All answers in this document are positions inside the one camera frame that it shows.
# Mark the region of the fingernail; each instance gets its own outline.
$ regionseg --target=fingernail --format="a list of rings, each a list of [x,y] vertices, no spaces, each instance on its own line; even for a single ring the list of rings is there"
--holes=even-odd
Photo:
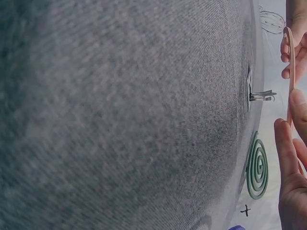
[[[290,97],[294,104],[301,105],[306,103],[303,92],[298,89],[294,89]]]

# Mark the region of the human hand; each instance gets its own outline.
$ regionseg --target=human hand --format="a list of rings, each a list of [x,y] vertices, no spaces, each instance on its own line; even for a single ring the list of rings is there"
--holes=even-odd
[[[307,0],[286,0],[286,24],[290,27],[295,47],[295,80],[300,80],[307,70]],[[288,41],[281,42],[281,59],[289,62]],[[288,79],[290,66],[282,71],[282,77]]]
[[[283,230],[307,230],[307,179],[299,170],[298,159],[307,169],[307,103],[300,90],[289,99],[294,126],[302,140],[292,140],[290,125],[275,121],[275,142],[281,171],[279,215]]]

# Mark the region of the finger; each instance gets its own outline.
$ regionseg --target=finger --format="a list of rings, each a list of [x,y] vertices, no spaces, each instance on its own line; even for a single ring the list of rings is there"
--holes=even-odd
[[[282,54],[281,55],[282,62],[289,62],[289,55],[288,54]]]
[[[288,54],[289,53],[289,45],[288,45],[288,40],[287,40],[286,34],[284,34],[282,42],[280,44],[280,52],[281,52],[281,54]]]
[[[283,69],[282,78],[283,79],[289,79],[290,78],[290,65],[288,65],[286,68]]]
[[[294,139],[293,144],[296,150],[297,157],[302,162],[305,170],[307,170],[307,147],[302,140]]]
[[[297,156],[292,142],[290,125],[286,121],[278,119],[274,123],[274,130],[283,183],[287,177],[298,172]]]
[[[303,142],[307,143],[307,103],[302,91],[294,89],[290,93],[290,111],[294,126]]]
[[[307,50],[302,50],[299,55],[295,58],[295,83],[298,83],[304,76],[307,68]],[[289,79],[290,77],[290,65],[282,71],[282,78]]]

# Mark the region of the wooden stick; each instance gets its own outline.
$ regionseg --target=wooden stick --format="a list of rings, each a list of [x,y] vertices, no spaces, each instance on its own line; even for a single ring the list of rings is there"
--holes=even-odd
[[[288,46],[289,46],[289,61],[290,61],[289,97],[290,97],[291,91],[295,88],[295,51],[294,51],[293,36],[291,29],[289,27],[285,27],[283,33],[287,35]],[[290,124],[291,129],[293,130],[293,121],[292,121],[292,115],[290,112],[289,103],[287,111],[287,122]]]

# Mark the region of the textured fabric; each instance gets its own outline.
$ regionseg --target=textured fabric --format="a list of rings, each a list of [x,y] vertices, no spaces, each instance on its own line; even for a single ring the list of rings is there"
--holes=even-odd
[[[0,0],[0,15],[0,229],[227,225],[260,114],[252,2]]]

